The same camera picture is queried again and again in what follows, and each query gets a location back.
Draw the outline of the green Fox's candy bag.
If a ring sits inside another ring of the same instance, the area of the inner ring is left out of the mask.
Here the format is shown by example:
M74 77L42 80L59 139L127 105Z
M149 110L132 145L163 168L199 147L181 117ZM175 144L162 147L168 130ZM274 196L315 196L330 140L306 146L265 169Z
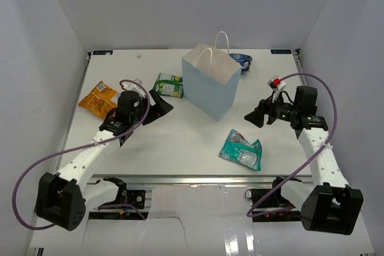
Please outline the green Fox's candy bag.
M161 96L183 98L183 79L181 76L159 73L154 83L153 90Z

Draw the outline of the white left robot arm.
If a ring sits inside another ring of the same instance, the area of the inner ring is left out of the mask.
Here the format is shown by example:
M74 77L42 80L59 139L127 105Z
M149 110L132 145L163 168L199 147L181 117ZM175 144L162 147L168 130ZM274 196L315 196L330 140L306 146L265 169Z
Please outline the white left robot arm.
M55 174L45 173L40 178L35 204L37 216L72 231L80 225L88 209L104 204L126 206L127 185L123 180L107 176L91 188L87 183L136 128L150 124L172 110L173 106L153 90L145 96L136 91L123 91L117 106L107 113L92 144Z

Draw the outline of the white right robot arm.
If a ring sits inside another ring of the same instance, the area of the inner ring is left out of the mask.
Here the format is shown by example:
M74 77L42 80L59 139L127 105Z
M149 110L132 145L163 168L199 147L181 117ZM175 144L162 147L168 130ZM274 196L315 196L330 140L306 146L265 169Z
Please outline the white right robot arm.
M318 116L317 89L296 88L293 103L281 95L261 100L244 119L261 128L276 120L289 122L295 130L311 171L312 186L303 184L294 175L277 177L272 189L255 202L259 206L267 198L278 207L290 203L298 209L307 231L350 235L364 201L361 190L352 188L343 176L329 145L331 136L325 118Z

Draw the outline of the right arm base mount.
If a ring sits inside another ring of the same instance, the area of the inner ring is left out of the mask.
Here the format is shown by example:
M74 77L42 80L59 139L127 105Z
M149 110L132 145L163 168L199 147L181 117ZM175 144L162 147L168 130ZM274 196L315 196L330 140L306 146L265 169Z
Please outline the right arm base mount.
M258 200L260 200L269 189L247 189L244 197L246 200L251 201L253 205ZM270 196L263 203L261 203L254 213L257 212L266 212L276 209L287 209L286 211L278 213L268 213L267 215L259 216L253 218L253 222L300 222L301 214L289 201L285 200L280 196Z

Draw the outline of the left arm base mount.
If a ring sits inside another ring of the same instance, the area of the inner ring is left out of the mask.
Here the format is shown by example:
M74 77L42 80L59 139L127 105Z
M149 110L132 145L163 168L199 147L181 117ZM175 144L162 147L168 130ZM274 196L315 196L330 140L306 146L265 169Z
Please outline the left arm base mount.
M111 204L111 207L97 209L89 213L92 220L146 220L151 205L151 191L128 190L124 205Z

